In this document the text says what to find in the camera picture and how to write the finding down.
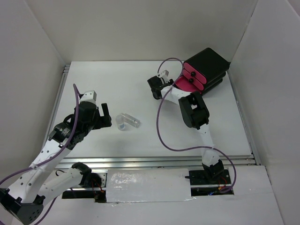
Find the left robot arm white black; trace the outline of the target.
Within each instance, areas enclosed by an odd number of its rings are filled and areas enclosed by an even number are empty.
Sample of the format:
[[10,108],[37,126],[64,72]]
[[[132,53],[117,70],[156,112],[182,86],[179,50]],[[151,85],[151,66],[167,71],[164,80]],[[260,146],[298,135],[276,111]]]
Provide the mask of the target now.
[[112,126],[112,119],[106,103],[99,108],[83,101],[57,124],[49,134],[45,146],[31,163],[30,169],[21,172],[19,179],[8,188],[1,188],[0,203],[5,210],[22,224],[33,223],[44,207],[64,191],[74,186],[83,188],[100,187],[103,179],[84,163],[74,163],[62,175],[48,181],[47,178],[58,163],[92,130]]

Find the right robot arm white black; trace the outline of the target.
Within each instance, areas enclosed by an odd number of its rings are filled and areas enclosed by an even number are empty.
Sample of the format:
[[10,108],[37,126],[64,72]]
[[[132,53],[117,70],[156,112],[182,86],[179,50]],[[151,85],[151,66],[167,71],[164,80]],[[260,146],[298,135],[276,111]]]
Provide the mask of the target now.
[[147,80],[153,97],[162,101],[175,103],[180,107],[180,112],[185,125],[196,129],[203,143],[201,155],[204,169],[204,179],[208,183],[219,180],[224,171],[223,162],[216,150],[209,131],[208,108],[198,91],[189,92],[173,87],[173,80],[167,75],[156,75]]

